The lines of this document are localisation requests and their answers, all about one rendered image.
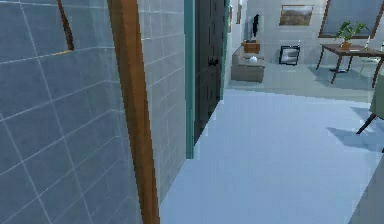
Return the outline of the dark grey room door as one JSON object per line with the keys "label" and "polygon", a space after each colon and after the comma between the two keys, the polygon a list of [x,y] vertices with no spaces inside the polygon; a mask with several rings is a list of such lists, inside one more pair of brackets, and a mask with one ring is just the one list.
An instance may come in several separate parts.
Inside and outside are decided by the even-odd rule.
{"label": "dark grey room door", "polygon": [[[227,0],[196,0],[194,143],[220,101],[227,6]],[[218,58],[216,66],[208,66],[211,58]]]}

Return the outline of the grey low cabinet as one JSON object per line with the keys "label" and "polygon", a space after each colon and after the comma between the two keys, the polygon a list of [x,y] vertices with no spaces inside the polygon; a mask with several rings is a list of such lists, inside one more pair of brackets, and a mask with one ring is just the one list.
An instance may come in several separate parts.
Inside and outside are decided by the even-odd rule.
{"label": "grey low cabinet", "polygon": [[[256,56],[257,63],[250,63],[249,59]],[[263,57],[253,53],[245,53],[240,46],[232,55],[231,79],[235,81],[259,82],[264,78],[265,63]]]}

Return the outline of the brown wooden box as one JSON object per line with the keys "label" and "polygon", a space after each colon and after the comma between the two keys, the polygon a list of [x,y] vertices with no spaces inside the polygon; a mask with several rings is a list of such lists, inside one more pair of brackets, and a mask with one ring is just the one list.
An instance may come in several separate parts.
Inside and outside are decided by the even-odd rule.
{"label": "brown wooden box", "polygon": [[255,53],[260,52],[260,41],[259,40],[248,40],[242,43],[245,53]]}

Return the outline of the black television set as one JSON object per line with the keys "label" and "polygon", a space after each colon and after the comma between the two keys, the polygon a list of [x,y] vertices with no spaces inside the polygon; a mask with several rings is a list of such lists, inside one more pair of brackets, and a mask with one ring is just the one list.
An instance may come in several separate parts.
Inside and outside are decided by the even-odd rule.
{"label": "black television set", "polygon": [[255,37],[255,38],[256,38],[257,32],[258,32],[259,17],[260,17],[260,15],[256,14],[254,16],[253,24],[252,24],[252,34],[253,34],[253,37]]}

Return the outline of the black framed picture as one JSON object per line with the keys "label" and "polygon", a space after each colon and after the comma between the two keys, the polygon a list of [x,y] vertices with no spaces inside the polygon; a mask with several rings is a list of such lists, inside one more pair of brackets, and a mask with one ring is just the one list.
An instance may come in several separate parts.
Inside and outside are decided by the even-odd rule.
{"label": "black framed picture", "polygon": [[279,63],[296,66],[300,53],[299,46],[282,46],[280,48]]}

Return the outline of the framed landscape picture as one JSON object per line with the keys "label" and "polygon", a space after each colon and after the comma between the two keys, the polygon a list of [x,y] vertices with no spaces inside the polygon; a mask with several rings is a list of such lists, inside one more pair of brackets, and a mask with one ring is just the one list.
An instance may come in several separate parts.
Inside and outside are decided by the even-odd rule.
{"label": "framed landscape picture", "polygon": [[313,5],[283,5],[280,26],[308,26],[311,21]]}

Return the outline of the dark brown wooden table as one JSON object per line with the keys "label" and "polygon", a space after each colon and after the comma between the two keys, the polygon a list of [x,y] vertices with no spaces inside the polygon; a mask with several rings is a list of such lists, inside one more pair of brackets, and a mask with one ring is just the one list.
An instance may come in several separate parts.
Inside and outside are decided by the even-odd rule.
{"label": "dark brown wooden table", "polygon": [[334,83],[334,80],[335,80],[337,74],[339,73],[339,69],[340,69],[340,65],[341,65],[343,57],[349,58],[348,65],[351,65],[352,59],[354,57],[362,57],[362,58],[378,57],[379,62],[376,66],[376,70],[374,72],[373,80],[372,80],[372,84],[371,84],[372,88],[375,87],[380,68],[381,68],[382,64],[384,63],[384,51],[379,51],[379,50],[372,49],[372,48],[365,48],[364,46],[361,46],[361,45],[354,45],[354,46],[350,47],[348,50],[345,50],[345,49],[342,49],[339,44],[322,44],[321,45],[320,58],[319,58],[319,61],[317,64],[317,68],[319,68],[319,66],[320,66],[320,63],[322,61],[325,50],[328,50],[329,52],[332,52],[338,56],[336,68],[334,69],[331,83]]}

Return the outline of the green potted house plant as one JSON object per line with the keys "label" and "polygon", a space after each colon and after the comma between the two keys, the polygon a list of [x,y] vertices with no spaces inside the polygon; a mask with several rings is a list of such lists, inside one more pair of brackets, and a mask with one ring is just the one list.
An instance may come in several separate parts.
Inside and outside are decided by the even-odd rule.
{"label": "green potted house plant", "polygon": [[369,31],[369,28],[365,23],[352,23],[350,21],[344,22],[335,36],[336,39],[342,39],[340,48],[343,50],[349,50],[352,45],[350,40],[356,34],[360,34],[363,29]]}

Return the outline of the green chair with dark legs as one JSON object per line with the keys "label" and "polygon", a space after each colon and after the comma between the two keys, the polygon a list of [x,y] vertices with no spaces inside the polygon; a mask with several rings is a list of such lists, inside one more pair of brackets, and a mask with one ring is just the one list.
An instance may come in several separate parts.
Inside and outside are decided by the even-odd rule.
{"label": "green chair with dark legs", "polygon": [[369,111],[371,112],[370,116],[358,129],[357,134],[361,134],[374,119],[380,118],[384,120],[384,75],[380,75],[377,78]]}

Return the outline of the brown framed window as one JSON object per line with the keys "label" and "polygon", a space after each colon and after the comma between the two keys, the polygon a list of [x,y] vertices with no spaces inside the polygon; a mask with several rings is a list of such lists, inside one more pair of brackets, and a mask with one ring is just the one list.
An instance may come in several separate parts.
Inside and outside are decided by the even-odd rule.
{"label": "brown framed window", "polygon": [[319,31],[319,38],[334,38],[344,22],[364,23],[368,29],[355,34],[353,39],[373,39],[382,15],[384,0],[327,0]]}

